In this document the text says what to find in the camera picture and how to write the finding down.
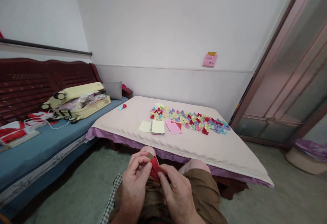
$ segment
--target hand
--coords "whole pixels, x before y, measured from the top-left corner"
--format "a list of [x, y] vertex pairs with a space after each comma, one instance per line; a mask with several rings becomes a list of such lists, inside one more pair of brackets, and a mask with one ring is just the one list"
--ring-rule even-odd
[[133, 154], [122, 176], [122, 203], [112, 223], [137, 223], [145, 198], [145, 185], [152, 164], [148, 152]]
[[172, 187], [170, 188], [166, 176], [161, 172], [158, 173], [169, 213], [173, 221], [176, 224], [204, 224], [203, 219], [199, 216], [194, 206], [190, 181], [180, 174], [173, 166], [162, 164], [160, 168], [165, 175], [168, 175], [172, 183]]

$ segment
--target purple bed skirt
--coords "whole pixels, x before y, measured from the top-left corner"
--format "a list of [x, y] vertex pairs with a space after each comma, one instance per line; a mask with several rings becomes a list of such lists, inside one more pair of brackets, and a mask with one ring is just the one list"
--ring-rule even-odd
[[[142, 147], [146, 146], [142, 143], [133, 141], [131, 139], [122, 137], [120, 135], [116, 135], [98, 128], [94, 128], [91, 127], [88, 131], [88, 133], [86, 134], [86, 139], [90, 139], [92, 137], [98, 137], [98, 138], [107, 138], [112, 140], [114, 143], [119, 143], [119, 144], [124, 144], [124, 145], [128, 145], [129, 147], [132, 148], [136, 148], [136, 149], [141, 149]], [[179, 163], [187, 163], [190, 159], [189, 158], [184, 158], [181, 157], [179, 155], [170, 153], [170, 152], [166, 152], [157, 148], [154, 148], [156, 151], [156, 155], [162, 159], [169, 159], [171, 161], [175, 161], [175, 162], [179, 162]], [[226, 178], [233, 178], [242, 182], [246, 182], [246, 183], [250, 183], [250, 184], [262, 184], [266, 187], [269, 188], [273, 188], [272, 185], [270, 185], [267, 182], [264, 182], [262, 180], [258, 180], [255, 179], [253, 177], [249, 177], [249, 176], [245, 176], [245, 175], [241, 175], [235, 172], [231, 172], [222, 168], [218, 168], [212, 165], [208, 165], [210, 170], [211, 170], [211, 174], [216, 175], [216, 176], [221, 176], [221, 177], [226, 177]]]

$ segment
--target yellow paper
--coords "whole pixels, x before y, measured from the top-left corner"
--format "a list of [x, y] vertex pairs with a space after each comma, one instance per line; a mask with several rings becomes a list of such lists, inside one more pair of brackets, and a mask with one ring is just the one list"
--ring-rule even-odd
[[139, 131], [150, 133], [151, 130], [151, 122], [142, 121], [139, 127]]
[[155, 103], [155, 105], [156, 105], [157, 107], [160, 107], [160, 106], [164, 107], [164, 106], [165, 106], [165, 105], [161, 104], [160, 102]]
[[208, 55], [215, 56], [216, 54], [217, 54], [217, 52], [208, 52]]
[[152, 133], [164, 133], [165, 125], [163, 121], [153, 120], [152, 121]]

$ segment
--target floor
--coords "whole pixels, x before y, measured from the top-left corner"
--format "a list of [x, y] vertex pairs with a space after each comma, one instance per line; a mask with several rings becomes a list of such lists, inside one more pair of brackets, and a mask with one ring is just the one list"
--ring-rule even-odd
[[[97, 143], [42, 192], [14, 221], [16, 223], [99, 223], [112, 183], [123, 172], [133, 151], [115, 152]], [[221, 212], [233, 223], [327, 223], [327, 174], [310, 175], [291, 164], [277, 148], [247, 144], [267, 169], [274, 189], [250, 185]]]

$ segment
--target brown shorts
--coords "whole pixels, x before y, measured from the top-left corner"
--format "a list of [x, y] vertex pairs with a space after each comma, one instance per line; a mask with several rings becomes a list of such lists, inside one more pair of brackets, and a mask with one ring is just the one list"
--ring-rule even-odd
[[[212, 175], [202, 169], [191, 169], [184, 176], [191, 182], [195, 208], [205, 223], [227, 223], [226, 218], [219, 210], [219, 190]], [[109, 215], [110, 222], [119, 212], [121, 199], [122, 185], [120, 184], [115, 194], [114, 209]], [[160, 183], [150, 176], [146, 183], [145, 200], [138, 223], [147, 223], [152, 217], [174, 223], [169, 215], [167, 205], [164, 204], [164, 192]]]

